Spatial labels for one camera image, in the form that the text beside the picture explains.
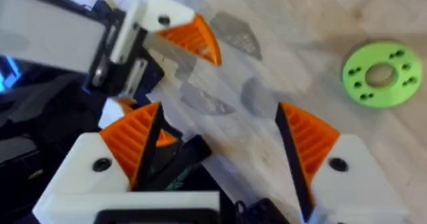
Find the orange 3d-printed part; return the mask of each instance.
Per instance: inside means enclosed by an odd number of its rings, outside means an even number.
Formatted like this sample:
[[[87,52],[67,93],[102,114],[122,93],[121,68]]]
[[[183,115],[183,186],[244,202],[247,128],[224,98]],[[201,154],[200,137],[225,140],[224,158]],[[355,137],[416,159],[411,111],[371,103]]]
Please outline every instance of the orange 3d-printed part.
[[[191,23],[159,31],[157,34],[214,65],[222,64],[215,35],[201,15],[195,14]]]
[[[128,113],[99,132],[105,144],[130,180],[131,187],[137,181],[137,172],[141,165],[149,135],[153,131],[153,122],[161,104],[159,102],[140,107]],[[159,131],[155,146],[163,147],[177,142],[177,139]]]
[[[280,105],[285,110],[304,176],[311,183],[340,133],[302,109],[285,102]]]
[[[276,123],[284,142],[298,201],[305,221],[313,209],[311,182],[340,133],[312,114],[280,102]]]

